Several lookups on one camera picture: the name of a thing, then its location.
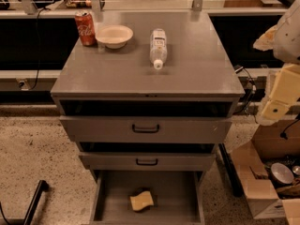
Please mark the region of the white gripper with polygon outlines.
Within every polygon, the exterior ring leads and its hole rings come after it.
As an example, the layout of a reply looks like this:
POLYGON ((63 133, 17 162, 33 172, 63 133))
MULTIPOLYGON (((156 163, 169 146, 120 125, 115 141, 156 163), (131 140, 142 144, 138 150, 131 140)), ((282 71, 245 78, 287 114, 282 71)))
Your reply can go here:
MULTIPOLYGON (((274 37, 278 30, 276 25, 270 27, 253 43, 253 48, 259 51, 272 50, 274 37)), ((270 99, 262 107, 262 117, 277 121, 287 113, 300 98, 300 66, 285 63, 275 75, 275 81, 270 93, 270 99)))

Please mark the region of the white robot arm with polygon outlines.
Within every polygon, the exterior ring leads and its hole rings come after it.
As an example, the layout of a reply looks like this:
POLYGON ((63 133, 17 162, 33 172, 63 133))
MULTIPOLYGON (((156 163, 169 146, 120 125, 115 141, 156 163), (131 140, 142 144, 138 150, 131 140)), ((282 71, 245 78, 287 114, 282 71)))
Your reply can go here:
POLYGON ((260 51, 272 50, 284 63, 278 72, 269 72, 265 96, 258 110, 258 123, 272 125, 300 98, 300 0, 295 0, 279 19, 253 44, 260 51))

